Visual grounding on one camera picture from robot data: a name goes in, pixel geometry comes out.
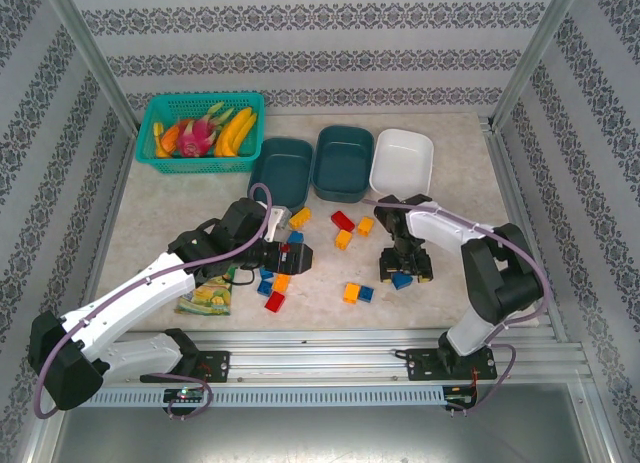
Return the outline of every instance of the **wallpaper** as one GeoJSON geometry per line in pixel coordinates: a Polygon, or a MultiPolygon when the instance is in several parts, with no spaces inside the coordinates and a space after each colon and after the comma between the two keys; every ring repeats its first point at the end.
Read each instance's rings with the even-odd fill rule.
{"type": "Polygon", "coordinates": [[[566,329],[640,460],[640,0],[575,0],[503,128],[566,329]]]}
{"type": "Polygon", "coordinates": [[[31,321],[79,306],[128,135],[47,0],[1,0],[0,462],[33,418],[31,321]]]}
{"type": "Polygon", "coordinates": [[[74,0],[138,118],[159,93],[270,113],[489,116],[550,0],[74,0]]]}

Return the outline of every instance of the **yellow banana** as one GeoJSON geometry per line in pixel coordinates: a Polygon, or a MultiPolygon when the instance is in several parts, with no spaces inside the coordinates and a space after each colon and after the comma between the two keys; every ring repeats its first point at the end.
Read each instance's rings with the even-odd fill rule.
{"type": "Polygon", "coordinates": [[[253,128],[253,125],[255,124],[257,119],[258,119],[258,115],[256,113],[252,114],[249,117],[249,119],[246,121],[244,126],[242,128],[240,128],[240,131],[238,132],[238,134],[233,139],[233,143],[231,145],[231,149],[233,150],[233,152],[235,154],[238,154],[238,150],[242,146],[242,142],[244,141],[244,139],[249,134],[249,131],[251,131],[251,128],[253,128]]]}
{"type": "Polygon", "coordinates": [[[225,135],[229,125],[231,123],[227,123],[223,128],[220,134],[218,135],[218,139],[216,140],[216,147],[213,149],[213,156],[221,157],[226,156],[231,150],[228,148],[228,138],[225,135]]]}
{"type": "Polygon", "coordinates": [[[160,144],[160,137],[164,132],[164,125],[159,121],[153,124],[153,137],[156,140],[156,158],[171,158],[171,155],[167,153],[160,144]]]}
{"type": "Polygon", "coordinates": [[[233,142],[236,135],[242,129],[247,120],[251,118],[251,108],[247,107],[240,110],[222,130],[218,137],[216,147],[220,145],[220,153],[222,156],[237,156],[233,151],[233,142]]]}

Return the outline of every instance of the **green basket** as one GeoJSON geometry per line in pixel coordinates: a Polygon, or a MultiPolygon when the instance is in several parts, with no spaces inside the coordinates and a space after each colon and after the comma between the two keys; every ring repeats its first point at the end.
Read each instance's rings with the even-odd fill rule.
{"type": "Polygon", "coordinates": [[[140,163],[147,163],[155,167],[161,173],[231,173],[251,171],[253,165],[260,156],[262,140],[264,138],[264,98],[260,93],[197,93],[182,95],[160,95],[154,97],[149,103],[144,115],[138,141],[136,145],[136,159],[140,163]],[[216,158],[213,155],[201,158],[156,158],[156,141],[153,136],[153,124],[162,122],[165,130],[179,120],[185,118],[200,118],[207,110],[224,101],[222,109],[216,113],[221,114],[234,107],[235,111],[229,120],[238,111],[247,106],[253,108],[258,114],[256,124],[245,138],[238,150],[237,157],[216,158]]]}

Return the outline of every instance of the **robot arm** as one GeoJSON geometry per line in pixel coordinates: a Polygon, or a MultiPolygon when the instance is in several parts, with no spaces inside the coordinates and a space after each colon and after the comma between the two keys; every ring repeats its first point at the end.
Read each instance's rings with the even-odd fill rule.
{"type": "MultiPolygon", "coordinates": [[[[380,202],[400,203],[394,196],[380,202]]],[[[439,342],[441,360],[446,367],[452,368],[461,357],[481,349],[487,337],[511,314],[538,300],[542,296],[542,285],[531,266],[520,256],[478,231],[457,223],[456,219],[462,219],[456,215],[451,218],[452,214],[447,211],[445,216],[443,209],[430,198],[416,195],[402,203],[424,210],[381,206],[374,210],[394,240],[394,247],[385,249],[380,258],[381,277],[393,267],[414,274],[419,280],[425,273],[432,275],[431,261],[421,248],[425,241],[462,256],[471,307],[439,342]]],[[[477,227],[495,233],[531,254],[517,226],[507,223],[498,228],[488,225],[474,228],[477,227]]]]}
{"type": "Polygon", "coordinates": [[[94,308],[119,293],[132,282],[147,280],[107,306],[91,324],[81,328],[62,347],[46,375],[45,387],[57,407],[75,408],[91,398],[106,382],[140,378],[149,373],[172,373],[194,376],[200,363],[193,342],[180,330],[167,330],[146,340],[114,343],[129,328],[161,306],[201,286],[215,276],[224,275],[231,265],[242,269],[264,267],[267,270],[294,275],[311,268],[312,250],[303,243],[282,244],[271,239],[275,228],[282,226],[286,213],[272,208],[267,234],[233,258],[215,263],[167,272],[151,279],[151,275],[169,268],[199,261],[234,250],[259,230],[265,208],[248,198],[234,202],[222,220],[212,219],[195,230],[182,233],[169,244],[153,263],[138,275],[78,310],[61,318],[48,311],[32,324],[29,364],[39,374],[53,347],[71,328],[87,318],[94,308]]]}

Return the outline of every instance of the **white tabletop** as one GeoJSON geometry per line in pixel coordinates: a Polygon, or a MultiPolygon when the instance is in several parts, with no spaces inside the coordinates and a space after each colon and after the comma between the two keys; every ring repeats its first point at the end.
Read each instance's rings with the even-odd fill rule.
{"type": "MultiPolygon", "coordinates": [[[[359,126],[374,137],[387,128],[427,135],[434,143],[430,195],[440,205],[469,219],[501,225],[507,221],[484,137],[475,114],[269,116],[265,137],[286,136],[315,146],[320,130],[332,124],[359,126]]],[[[246,196],[248,173],[162,175],[133,162],[98,286],[98,297],[134,276],[166,251],[181,232],[212,217],[222,217],[236,199],[246,196]]],[[[379,195],[372,191],[369,197],[379,195]]],[[[266,298],[258,282],[234,287],[230,316],[176,314],[169,303],[141,322],[138,330],[261,330],[261,329],[402,329],[445,328],[469,307],[461,258],[427,245],[434,280],[414,282],[396,291],[378,279],[378,258],[389,235],[376,221],[368,238],[355,234],[346,251],[334,247],[338,229],[330,215],[342,210],[356,224],[373,208],[357,203],[320,200],[313,189],[307,206],[312,220],[303,228],[314,251],[313,267],[292,278],[282,309],[264,309],[266,298]],[[348,282],[373,287],[371,303],[342,301],[348,282]]],[[[238,281],[248,279],[238,271],[238,281]]]]}

